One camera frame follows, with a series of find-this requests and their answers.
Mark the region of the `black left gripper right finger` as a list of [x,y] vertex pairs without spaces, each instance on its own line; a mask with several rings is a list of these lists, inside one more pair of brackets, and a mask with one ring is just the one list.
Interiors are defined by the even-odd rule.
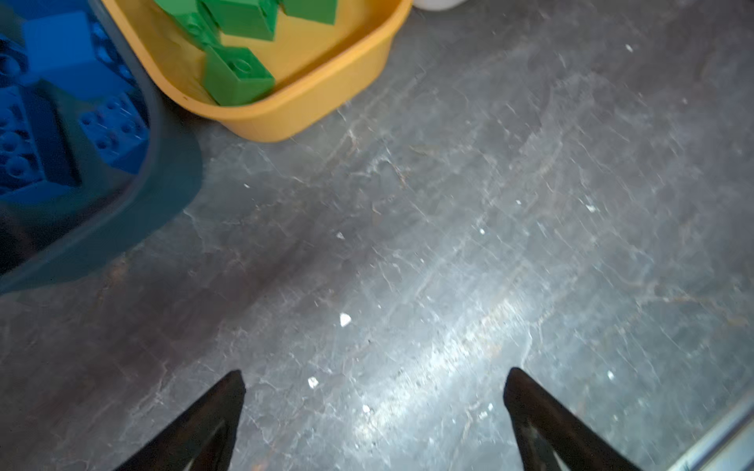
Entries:
[[510,370],[504,404],[525,470],[635,470],[586,424],[518,367]]

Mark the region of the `green lego brick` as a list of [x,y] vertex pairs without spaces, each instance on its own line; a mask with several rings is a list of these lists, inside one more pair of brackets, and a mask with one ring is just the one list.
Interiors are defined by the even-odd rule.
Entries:
[[280,4],[289,17],[330,26],[336,23],[338,0],[281,0]]
[[279,12],[275,0],[205,0],[203,5],[226,35],[274,40]]
[[208,46],[202,85],[225,107],[243,106],[267,96],[275,88],[275,78],[247,48]]
[[220,29],[203,1],[155,0],[199,49],[220,45]]

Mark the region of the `blue lego brick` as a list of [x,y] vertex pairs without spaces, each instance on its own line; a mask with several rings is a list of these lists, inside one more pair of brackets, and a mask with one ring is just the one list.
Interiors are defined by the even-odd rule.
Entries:
[[104,27],[84,11],[22,25],[31,71],[80,100],[129,92],[135,80]]
[[105,164],[139,174],[147,153],[149,127],[128,94],[106,98],[98,107],[82,113],[78,122]]
[[19,86],[1,90],[1,199],[39,204],[79,185],[51,103]]

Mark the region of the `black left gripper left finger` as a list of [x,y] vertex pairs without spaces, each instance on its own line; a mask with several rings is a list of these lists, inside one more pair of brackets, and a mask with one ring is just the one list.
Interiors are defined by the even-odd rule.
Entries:
[[229,372],[119,468],[227,470],[246,391],[241,371]]

